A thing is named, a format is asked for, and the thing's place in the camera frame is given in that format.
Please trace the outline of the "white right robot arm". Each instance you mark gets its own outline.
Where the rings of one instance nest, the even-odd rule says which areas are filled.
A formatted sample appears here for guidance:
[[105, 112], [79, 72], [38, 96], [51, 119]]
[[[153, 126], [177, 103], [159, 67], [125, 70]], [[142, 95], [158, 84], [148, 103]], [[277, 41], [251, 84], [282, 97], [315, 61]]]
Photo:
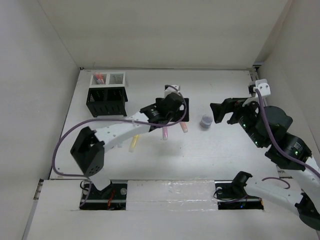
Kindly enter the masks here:
[[300, 191], [280, 188], [240, 171], [228, 185], [232, 199], [248, 196], [266, 199], [292, 213], [308, 227], [320, 229], [320, 168], [311, 149], [298, 136], [288, 132], [293, 119], [281, 108], [264, 106], [263, 100], [247, 102], [245, 98], [227, 98], [211, 103], [216, 124], [231, 114], [227, 124], [239, 124], [258, 148], [266, 148], [265, 156], [289, 174]]

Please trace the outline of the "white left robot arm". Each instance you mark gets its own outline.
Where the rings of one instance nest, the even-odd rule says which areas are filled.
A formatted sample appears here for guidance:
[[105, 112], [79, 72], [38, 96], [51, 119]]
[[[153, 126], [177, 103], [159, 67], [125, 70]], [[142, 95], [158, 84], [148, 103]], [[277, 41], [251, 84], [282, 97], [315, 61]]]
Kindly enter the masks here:
[[171, 92], [119, 123], [96, 130], [87, 126], [79, 132], [70, 153], [83, 175], [93, 183], [98, 197], [107, 198], [112, 191], [112, 181], [104, 167], [105, 153], [136, 135], [169, 127], [174, 120], [180, 122], [184, 118], [179, 114], [181, 106], [187, 109], [184, 98], [179, 93]]

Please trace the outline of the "yellow highlighter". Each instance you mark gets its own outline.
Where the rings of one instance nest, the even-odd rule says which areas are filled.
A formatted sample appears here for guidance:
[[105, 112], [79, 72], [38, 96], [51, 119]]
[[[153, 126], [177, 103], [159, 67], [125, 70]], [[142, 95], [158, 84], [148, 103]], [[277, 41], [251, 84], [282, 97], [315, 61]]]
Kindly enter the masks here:
[[132, 141], [131, 141], [130, 146], [129, 146], [129, 152], [130, 153], [133, 153], [135, 151], [135, 148], [136, 148], [136, 145], [137, 145], [139, 137], [140, 137], [140, 135], [137, 134], [132, 138]]

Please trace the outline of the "orange double-tip pen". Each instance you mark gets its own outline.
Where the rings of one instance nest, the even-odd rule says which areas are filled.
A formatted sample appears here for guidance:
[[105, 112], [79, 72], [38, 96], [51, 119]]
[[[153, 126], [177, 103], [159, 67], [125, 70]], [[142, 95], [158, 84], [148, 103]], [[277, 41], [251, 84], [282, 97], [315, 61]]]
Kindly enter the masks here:
[[96, 75], [96, 78], [97, 78], [97, 82], [99, 85], [104, 85], [105, 84], [105, 80], [104, 80], [104, 77], [101, 73], [97, 73]]

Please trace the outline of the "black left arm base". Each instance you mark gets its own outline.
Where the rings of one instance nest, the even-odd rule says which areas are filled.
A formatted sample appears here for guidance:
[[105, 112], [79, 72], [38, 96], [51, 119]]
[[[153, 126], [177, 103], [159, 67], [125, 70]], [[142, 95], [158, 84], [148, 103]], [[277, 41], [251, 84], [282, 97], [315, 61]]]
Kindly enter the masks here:
[[113, 181], [106, 190], [99, 191], [88, 182], [81, 181], [82, 190], [79, 209], [85, 211], [124, 211], [127, 204], [127, 181]]

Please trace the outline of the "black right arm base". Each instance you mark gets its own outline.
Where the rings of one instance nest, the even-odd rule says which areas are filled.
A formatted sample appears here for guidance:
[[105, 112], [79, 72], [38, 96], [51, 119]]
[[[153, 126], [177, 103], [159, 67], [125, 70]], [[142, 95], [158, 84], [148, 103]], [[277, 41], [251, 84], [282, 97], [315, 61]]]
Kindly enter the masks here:
[[252, 175], [240, 171], [233, 180], [215, 181], [213, 198], [218, 210], [264, 210], [262, 199], [248, 195], [244, 187]]

